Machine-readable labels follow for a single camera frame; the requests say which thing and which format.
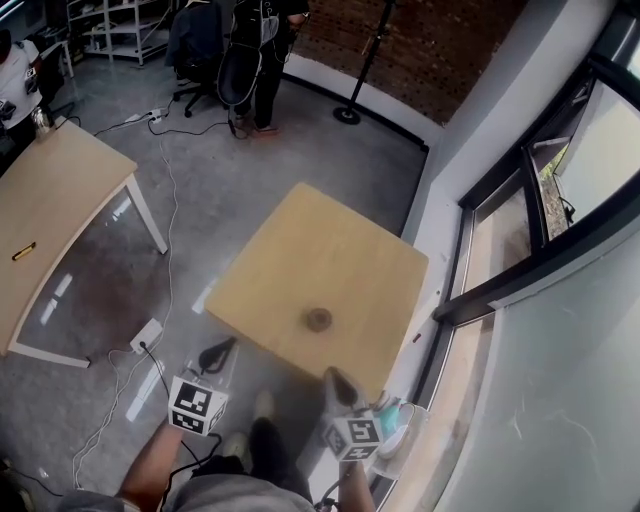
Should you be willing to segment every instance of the tripod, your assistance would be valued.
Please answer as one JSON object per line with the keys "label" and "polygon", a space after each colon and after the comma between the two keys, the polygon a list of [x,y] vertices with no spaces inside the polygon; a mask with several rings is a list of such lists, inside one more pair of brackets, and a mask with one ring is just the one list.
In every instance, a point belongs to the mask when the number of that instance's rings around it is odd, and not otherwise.
{"label": "tripod", "polygon": [[353,90],[351,99],[349,100],[349,103],[347,103],[346,107],[338,107],[333,111],[333,117],[335,117],[342,123],[356,125],[360,122],[360,115],[357,112],[354,112],[353,107],[356,104],[356,99],[358,98],[358,94],[360,93],[362,84],[367,77],[369,68],[371,67],[371,64],[373,64],[373,59],[375,58],[378,48],[380,47],[382,36],[386,36],[389,33],[385,27],[387,25],[387,22],[389,21],[389,18],[391,17],[391,10],[393,9],[395,3],[395,0],[385,0],[384,11],[382,12],[382,17],[380,18],[380,23],[378,24],[376,36],[373,39],[373,44],[371,45],[371,49],[369,50],[369,54],[367,55],[367,60],[365,60],[364,62],[362,71],[360,71],[358,83],[356,84],[356,88]]}

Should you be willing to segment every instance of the table leg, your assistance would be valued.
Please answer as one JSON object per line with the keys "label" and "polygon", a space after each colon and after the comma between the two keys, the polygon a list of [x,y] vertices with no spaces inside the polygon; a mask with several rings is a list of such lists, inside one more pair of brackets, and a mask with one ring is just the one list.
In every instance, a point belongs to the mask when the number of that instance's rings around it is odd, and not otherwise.
{"label": "table leg", "polygon": [[16,354],[22,354],[23,356],[42,359],[43,361],[50,361],[52,363],[76,366],[78,368],[88,368],[90,364],[90,361],[88,359],[76,359],[74,357],[61,356],[59,354],[54,354],[53,352],[40,350],[39,348],[22,345],[21,343],[12,343],[11,345],[9,345],[9,350],[11,352],[15,352]]}
{"label": "table leg", "polygon": [[136,207],[136,210],[138,210],[138,214],[140,215],[142,222],[144,222],[147,231],[149,231],[151,238],[153,238],[153,241],[158,246],[158,251],[160,251],[160,254],[164,254],[167,252],[167,244],[162,238],[160,230],[158,230],[158,226],[156,226],[156,223],[151,216],[151,212],[149,211],[149,207],[147,206],[144,197],[142,197],[142,192],[140,192],[140,187],[138,186],[135,176],[133,174],[129,176],[125,184],[127,186],[127,194],[129,194],[131,202]]}
{"label": "table leg", "polygon": [[74,78],[75,75],[73,74],[73,66],[71,65],[71,53],[69,52],[69,43],[67,41],[64,41],[62,44],[64,45],[64,57],[65,59],[67,59],[67,68],[69,69],[69,76],[71,78]]}

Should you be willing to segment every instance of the window frame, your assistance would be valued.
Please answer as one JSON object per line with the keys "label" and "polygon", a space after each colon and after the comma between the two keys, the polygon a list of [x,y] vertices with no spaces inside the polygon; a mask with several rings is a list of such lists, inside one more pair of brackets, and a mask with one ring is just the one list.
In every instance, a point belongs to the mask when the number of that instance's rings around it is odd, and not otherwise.
{"label": "window frame", "polygon": [[[640,111],[640,79],[623,64],[592,51],[542,114],[459,202],[463,214],[459,225],[462,236],[459,237],[458,243],[467,238],[471,243],[472,233],[469,230],[473,221],[469,222],[469,216],[473,216],[491,194],[524,167],[527,179],[523,181],[523,186],[529,220],[531,255],[471,290],[446,297],[446,300],[434,310],[434,320],[459,326],[495,311],[496,308],[492,307],[491,303],[519,292],[558,271],[597,247],[640,215],[640,199],[637,192],[640,190],[639,169],[580,222],[549,240],[538,177],[528,148],[539,138],[539,134],[550,125],[559,122],[566,106],[585,83],[589,84],[590,95],[596,81],[602,82]],[[459,269],[459,259],[460,246],[456,247],[453,268]],[[457,274],[458,272],[452,273],[454,281],[460,281]]]}

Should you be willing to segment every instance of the brick wall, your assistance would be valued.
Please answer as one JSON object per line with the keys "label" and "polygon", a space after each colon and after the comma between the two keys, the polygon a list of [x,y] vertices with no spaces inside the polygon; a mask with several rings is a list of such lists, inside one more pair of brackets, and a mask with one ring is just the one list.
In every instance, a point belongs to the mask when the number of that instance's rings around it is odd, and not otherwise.
{"label": "brick wall", "polygon": [[[526,0],[398,0],[367,83],[446,123],[487,67]],[[357,77],[384,0],[309,0],[294,53]]]}

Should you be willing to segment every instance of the floor outlet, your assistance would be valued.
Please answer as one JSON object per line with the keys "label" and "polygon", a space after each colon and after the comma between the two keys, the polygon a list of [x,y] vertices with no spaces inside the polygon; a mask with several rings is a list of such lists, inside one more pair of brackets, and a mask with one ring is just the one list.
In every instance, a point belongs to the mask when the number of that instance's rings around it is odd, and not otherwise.
{"label": "floor outlet", "polygon": [[162,325],[155,318],[152,318],[131,340],[131,348],[136,354],[144,354],[144,349],[140,346],[140,342],[144,341],[147,344],[147,350],[151,350],[161,333]]}

